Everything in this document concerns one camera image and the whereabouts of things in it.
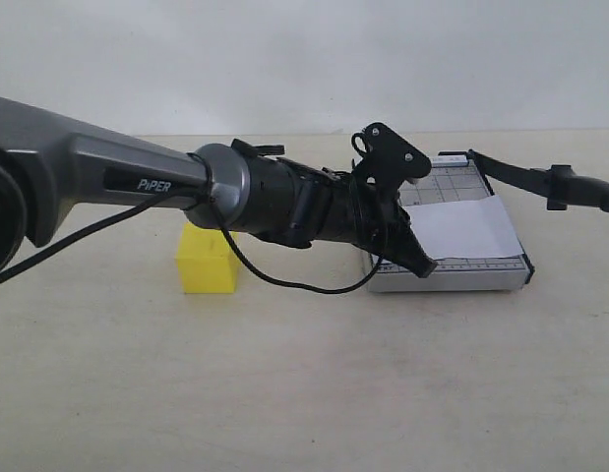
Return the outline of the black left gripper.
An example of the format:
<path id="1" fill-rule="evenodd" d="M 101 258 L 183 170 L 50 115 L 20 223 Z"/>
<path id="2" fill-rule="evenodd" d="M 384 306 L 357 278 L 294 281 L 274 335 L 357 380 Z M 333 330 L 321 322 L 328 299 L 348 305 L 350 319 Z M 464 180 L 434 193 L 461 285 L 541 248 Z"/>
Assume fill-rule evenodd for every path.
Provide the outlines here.
<path id="1" fill-rule="evenodd" d="M 375 177 L 355 170 L 337 171 L 328 208 L 328 240 L 364 251 L 383 251 L 383 258 L 427 278 L 436 268 L 414 234 L 410 217 L 399 203 L 398 187 L 384 187 Z"/>

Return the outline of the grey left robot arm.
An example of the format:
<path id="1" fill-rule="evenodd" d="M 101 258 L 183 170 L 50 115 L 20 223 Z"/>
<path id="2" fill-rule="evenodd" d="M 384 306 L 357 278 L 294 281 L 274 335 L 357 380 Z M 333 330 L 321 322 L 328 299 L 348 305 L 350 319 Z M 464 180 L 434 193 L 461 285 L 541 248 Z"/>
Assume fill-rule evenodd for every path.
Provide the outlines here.
<path id="1" fill-rule="evenodd" d="M 360 161 L 348 171 L 316 169 L 288 159 L 281 145 L 239 139 L 181 152 L 0 96 L 0 284 L 80 239 L 55 239 L 78 204 L 121 207 L 85 235 L 171 207 L 225 237 L 242 232 L 294 249 L 347 243 L 429 276 L 436 263 L 398 192 L 429 174 L 430 159 L 381 123 L 352 144 Z"/>

